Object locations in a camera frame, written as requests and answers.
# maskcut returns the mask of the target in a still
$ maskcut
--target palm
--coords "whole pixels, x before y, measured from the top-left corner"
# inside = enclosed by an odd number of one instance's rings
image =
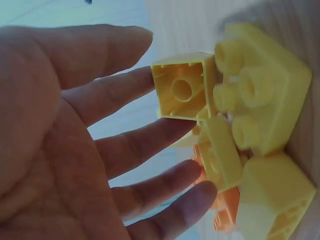
[[[151,41],[141,29],[91,28],[86,32],[81,27],[2,31],[0,57],[15,69],[1,78],[1,89],[16,101],[9,102],[11,111],[1,122],[1,142],[5,143],[0,162],[1,239],[173,239],[214,200],[212,185],[202,184],[164,212],[124,227],[122,220],[137,217],[182,191],[199,176],[201,168],[186,161],[145,182],[109,187],[108,180],[142,164],[183,136],[193,123],[162,119],[93,141],[87,127],[152,90],[152,79],[150,70],[141,68],[89,83],[133,65]],[[73,42],[67,41],[70,34]],[[106,47],[106,39],[96,40],[97,34],[115,40]],[[26,40],[8,41],[15,35]],[[135,43],[133,51],[130,43]],[[85,53],[75,51],[83,45],[87,46]],[[27,50],[16,52],[21,47]],[[106,61],[107,53],[99,50],[120,54]],[[31,53],[33,61],[25,61]],[[24,86],[26,94],[6,80]],[[24,114],[18,115],[21,106]],[[10,127],[13,132],[5,131]],[[205,196],[201,201],[191,197],[201,194]],[[191,204],[186,204],[188,201],[194,204],[195,213],[186,208]],[[176,228],[164,225],[164,218],[172,219]]]

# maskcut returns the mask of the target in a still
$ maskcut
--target table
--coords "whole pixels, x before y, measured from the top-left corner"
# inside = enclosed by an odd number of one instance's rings
[[[160,58],[185,52],[213,53],[225,24],[251,22],[314,69],[313,82],[287,152],[316,186],[320,184],[320,1],[319,0],[145,0]],[[212,229],[209,212],[198,224],[203,240],[242,240]],[[320,239],[317,193],[291,240]]]

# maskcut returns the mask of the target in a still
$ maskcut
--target fingernail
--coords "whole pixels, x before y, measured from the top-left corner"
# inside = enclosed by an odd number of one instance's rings
[[[154,32],[141,26],[129,26],[133,31],[140,34],[154,35]]]

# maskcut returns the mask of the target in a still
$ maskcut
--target orange building block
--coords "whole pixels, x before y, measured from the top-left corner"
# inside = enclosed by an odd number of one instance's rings
[[[218,193],[211,209],[217,210],[213,220],[213,228],[217,232],[230,234],[238,230],[236,218],[240,194],[237,187]]]
[[[193,152],[194,152],[194,157],[192,158],[192,160],[196,161],[201,166],[203,166],[204,164],[203,164],[202,159],[201,159],[200,150],[199,150],[199,146],[198,145],[194,145],[193,146]],[[193,183],[193,185],[197,185],[197,184],[199,184],[201,182],[206,181],[207,179],[208,178],[207,178],[206,171],[203,170],[202,173],[201,173],[201,176]]]

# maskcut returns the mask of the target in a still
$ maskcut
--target plastic brick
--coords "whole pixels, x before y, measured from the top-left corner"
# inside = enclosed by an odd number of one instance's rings
[[[196,161],[198,164],[203,166],[203,162],[201,159],[200,150],[199,150],[198,145],[194,145],[193,152],[194,152],[194,157],[192,158],[192,160]],[[207,180],[207,174],[205,171],[202,171],[201,176],[193,183],[193,185],[197,185],[197,184],[204,182],[206,180]]]
[[[218,192],[238,186],[243,179],[243,166],[232,139],[230,124],[223,116],[207,119],[203,130],[209,141],[199,143],[199,150],[207,174]]]
[[[283,149],[298,120],[312,70],[271,37],[248,23],[226,27],[215,47],[225,80],[213,95],[219,112],[234,114],[233,138],[241,150],[268,155]]]
[[[246,240],[288,240],[315,193],[286,154],[254,157],[244,167],[236,224]]]
[[[223,231],[225,234],[230,234],[238,230],[236,218],[239,198],[240,194],[237,187],[218,193],[215,203],[211,207],[211,209],[217,210],[213,220],[215,231]]]
[[[216,114],[215,59],[207,53],[176,55],[151,65],[158,117],[203,120]]]

